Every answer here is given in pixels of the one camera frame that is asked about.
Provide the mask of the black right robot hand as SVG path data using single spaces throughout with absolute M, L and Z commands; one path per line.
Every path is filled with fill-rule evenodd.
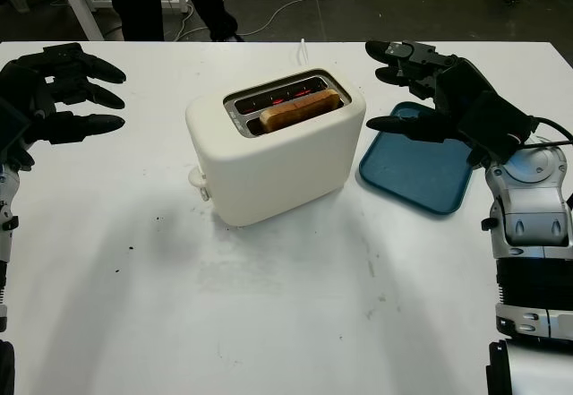
M 478 97 L 492 90 L 473 64 L 463 57 L 441 55 L 436 47 L 414 41 L 370 40 L 365 50 L 383 64 L 375 71 L 379 81 L 407 87 L 419 99 L 432 99 L 434 103 L 428 114 L 374 117 L 366 122 L 368 128 L 419 142 L 470 142 L 458 124 Z

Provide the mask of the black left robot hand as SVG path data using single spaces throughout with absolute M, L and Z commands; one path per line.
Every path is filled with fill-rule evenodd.
M 113 92 L 93 83 L 121 84 L 125 74 L 109 62 L 83 51 L 78 43 L 44 47 L 21 56 L 1 70 L 1 164 L 14 171 L 30 171 L 34 159 L 30 146 L 82 142 L 93 135 L 111 133 L 124 125 L 120 116 L 75 115 L 56 110 L 85 101 L 123 109 Z

